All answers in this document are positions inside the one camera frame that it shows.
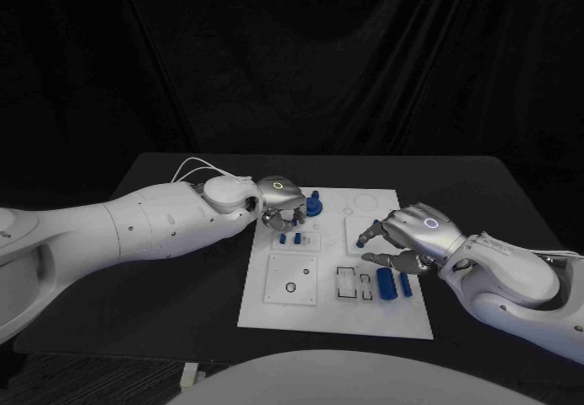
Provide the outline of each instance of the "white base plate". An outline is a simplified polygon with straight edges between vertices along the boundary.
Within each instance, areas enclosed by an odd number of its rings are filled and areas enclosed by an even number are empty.
[[[253,254],[247,271],[244,299],[241,301],[238,326],[266,329],[285,329],[306,332],[334,332],[355,335],[387,336],[400,338],[433,339],[429,315],[426,312],[423,291],[417,276],[409,276],[413,296],[406,297],[400,285],[399,273],[394,280],[399,298],[391,301],[380,299],[377,270],[380,265],[361,259],[361,254],[373,251],[397,254],[393,245],[381,236],[375,238],[364,249],[354,250],[357,236],[371,226],[374,219],[384,219],[390,211],[400,209],[399,197],[394,190],[362,190],[302,187],[305,195],[312,191],[321,192],[324,212],[299,225],[296,232],[321,234],[321,251],[311,251],[293,245],[279,249],[280,232],[269,229],[262,222],[256,227],[253,240]],[[286,261],[286,266],[300,269],[309,258],[316,259],[316,283],[308,283],[293,293],[285,290],[288,278],[269,276],[269,261],[272,255],[295,256],[299,258],[298,267]],[[374,300],[339,300],[337,270],[338,267],[354,267],[358,274],[370,274]],[[288,295],[311,296],[309,290],[316,287],[316,305],[305,298],[299,304],[283,304],[290,299]],[[280,303],[267,302],[273,296],[267,292],[275,289],[282,295]]]

